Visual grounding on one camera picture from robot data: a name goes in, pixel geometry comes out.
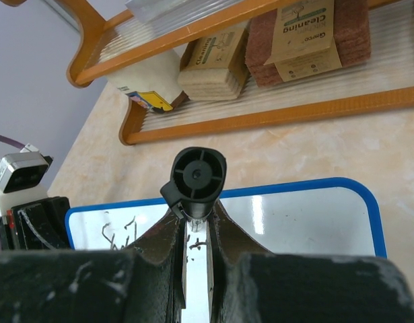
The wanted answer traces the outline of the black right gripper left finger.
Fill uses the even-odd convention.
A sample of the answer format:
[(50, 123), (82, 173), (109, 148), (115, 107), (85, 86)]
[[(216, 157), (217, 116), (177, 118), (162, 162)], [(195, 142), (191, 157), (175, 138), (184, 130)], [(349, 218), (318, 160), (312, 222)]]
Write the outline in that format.
[(179, 322), (185, 224), (115, 250), (0, 252), (0, 322)]

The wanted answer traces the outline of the blue framed whiteboard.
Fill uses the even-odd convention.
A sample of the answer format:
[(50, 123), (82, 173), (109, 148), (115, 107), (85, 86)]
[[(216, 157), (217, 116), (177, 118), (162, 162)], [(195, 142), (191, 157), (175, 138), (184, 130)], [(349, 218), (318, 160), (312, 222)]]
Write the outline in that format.
[[(374, 195), (348, 178), (324, 178), (225, 190), (230, 218), (275, 253), (386, 257)], [(75, 250), (118, 250), (140, 238), (168, 210), (164, 199), (75, 207), (65, 216)]]

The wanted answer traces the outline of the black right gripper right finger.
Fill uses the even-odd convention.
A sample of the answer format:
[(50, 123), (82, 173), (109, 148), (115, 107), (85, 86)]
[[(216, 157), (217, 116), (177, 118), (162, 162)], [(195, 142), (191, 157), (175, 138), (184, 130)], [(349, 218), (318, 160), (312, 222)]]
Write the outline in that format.
[(414, 322), (414, 296), (385, 258), (274, 254), (221, 203), (207, 240), (212, 322)]

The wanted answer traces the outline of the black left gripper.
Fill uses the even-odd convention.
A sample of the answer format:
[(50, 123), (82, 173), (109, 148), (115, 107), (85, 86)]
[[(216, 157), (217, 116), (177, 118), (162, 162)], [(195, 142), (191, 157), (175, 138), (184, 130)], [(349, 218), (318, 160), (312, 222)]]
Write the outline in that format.
[(69, 249), (65, 227), (69, 209), (69, 199), (65, 196), (48, 197), (12, 207), (1, 217), (2, 249)]

